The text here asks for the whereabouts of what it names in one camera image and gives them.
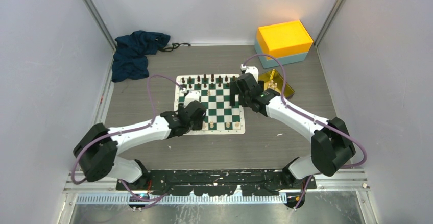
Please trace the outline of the gold metal tin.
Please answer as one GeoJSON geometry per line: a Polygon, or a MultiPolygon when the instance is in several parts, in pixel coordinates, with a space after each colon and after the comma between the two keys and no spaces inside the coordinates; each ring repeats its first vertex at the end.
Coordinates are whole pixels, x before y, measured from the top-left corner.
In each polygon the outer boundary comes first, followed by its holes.
{"type": "Polygon", "coordinates": [[[258,76],[259,81],[264,82],[264,90],[273,89],[279,93],[282,93],[286,99],[291,99],[295,91],[293,88],[284,80],[283,75],[280,74],[276,69],[272,69],[258,76]]]}

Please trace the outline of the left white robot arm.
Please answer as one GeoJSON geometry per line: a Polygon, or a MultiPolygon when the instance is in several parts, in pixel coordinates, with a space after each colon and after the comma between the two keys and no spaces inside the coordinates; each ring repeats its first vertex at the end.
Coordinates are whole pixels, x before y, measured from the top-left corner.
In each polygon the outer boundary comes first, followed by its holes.
{"type": "Polygon", "coordinates": [[[80,166],[84,179],[95,182],[104,177],[118,178],[142,190],[149,176],[139,160],[119,157],[122,152],[158,140],[166,140],[201,128],[206,107],[192,101],[177,111],[166,111],[154,119],[126,127],[107,128],[103,123],[93,125],[73,150],[74,169],[80,166]]]}

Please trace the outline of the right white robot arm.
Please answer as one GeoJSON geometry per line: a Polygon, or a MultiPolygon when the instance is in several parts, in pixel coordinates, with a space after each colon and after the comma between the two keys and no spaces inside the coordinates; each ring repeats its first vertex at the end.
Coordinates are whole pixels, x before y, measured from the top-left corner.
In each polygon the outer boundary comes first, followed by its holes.
{"type": "Polygon", "coordinates": [[[329,120],[306,112],[279,92],[264,89],[250,73],[230,82],[230,105],[234,105],[236,99],[240,106],[282,122],[310,142],[311,153],[292,160],[282,170],[288,188],[297,188],[305,177],[317,173],[329,177],[334,175],[356,153],[341,119],[329,120]]]}

